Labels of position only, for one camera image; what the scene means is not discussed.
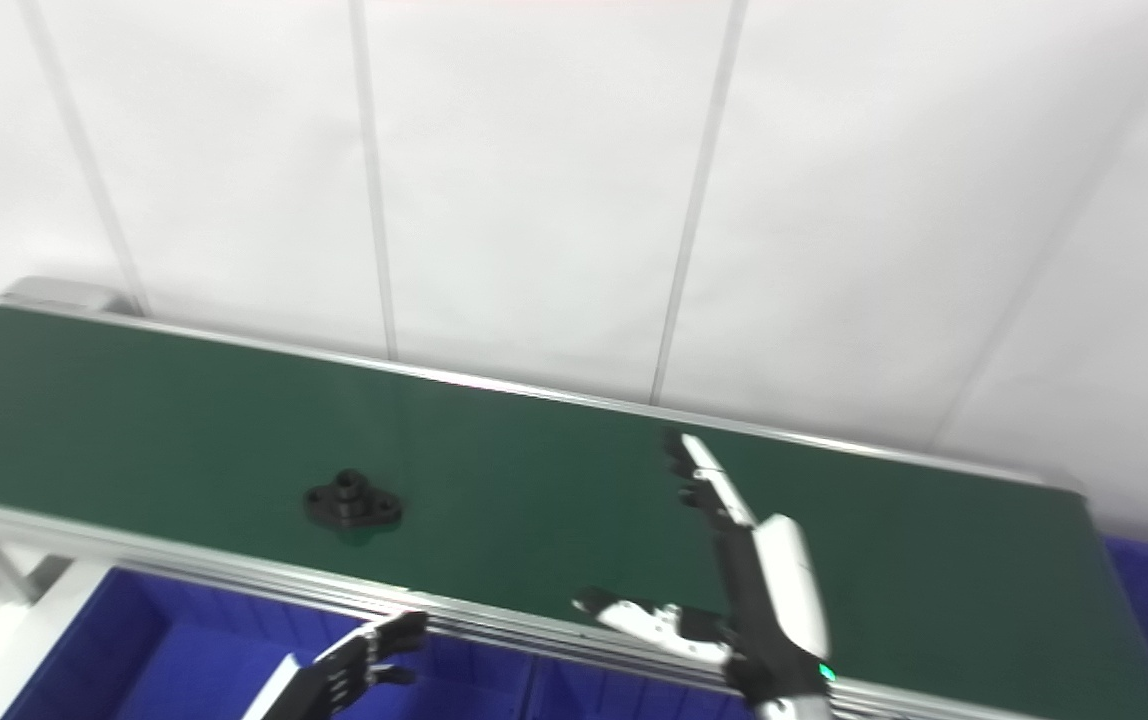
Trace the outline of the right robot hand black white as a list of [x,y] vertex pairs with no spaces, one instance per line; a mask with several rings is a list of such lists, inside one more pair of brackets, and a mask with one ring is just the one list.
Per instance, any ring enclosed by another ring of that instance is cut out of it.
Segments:
[[784,514],[757,519],[701,438],[664,441],[678,500],[707,521],[728,614],[585,587],[573,606],[657,650],[719,669],[757,719],[833,719],[830,638],[810,551]]

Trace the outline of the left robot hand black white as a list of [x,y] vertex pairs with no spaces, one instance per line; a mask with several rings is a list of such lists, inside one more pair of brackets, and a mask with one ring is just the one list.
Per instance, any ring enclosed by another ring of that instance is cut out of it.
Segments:
[[427,641],[430,616],[408,610],[362,624],[300,664],[287,655],[245,711],[245,719],[333,719],[381,686],[410,686],[417,673],[388,661]]

